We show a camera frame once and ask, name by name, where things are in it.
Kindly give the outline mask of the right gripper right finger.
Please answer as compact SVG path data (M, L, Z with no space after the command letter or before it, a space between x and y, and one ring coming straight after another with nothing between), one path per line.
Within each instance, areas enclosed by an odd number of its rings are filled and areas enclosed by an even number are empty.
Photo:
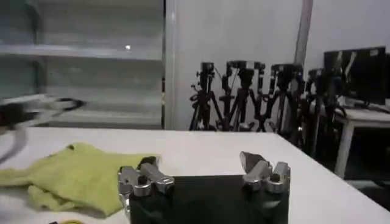
M242 180L251 191L265 190L271 194L283 194L290 190L291 168L278 161L275 166L259 154L240 152L239 159L245 174Z

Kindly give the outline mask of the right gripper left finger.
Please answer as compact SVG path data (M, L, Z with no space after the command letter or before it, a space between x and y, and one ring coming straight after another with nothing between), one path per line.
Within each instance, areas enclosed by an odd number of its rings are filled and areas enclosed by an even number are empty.
M117 172L117 186L126 214L137 209L148 214L161 211L169 203L175 178L160 171L156 157L148 156L142 158L136 167L121 166Z

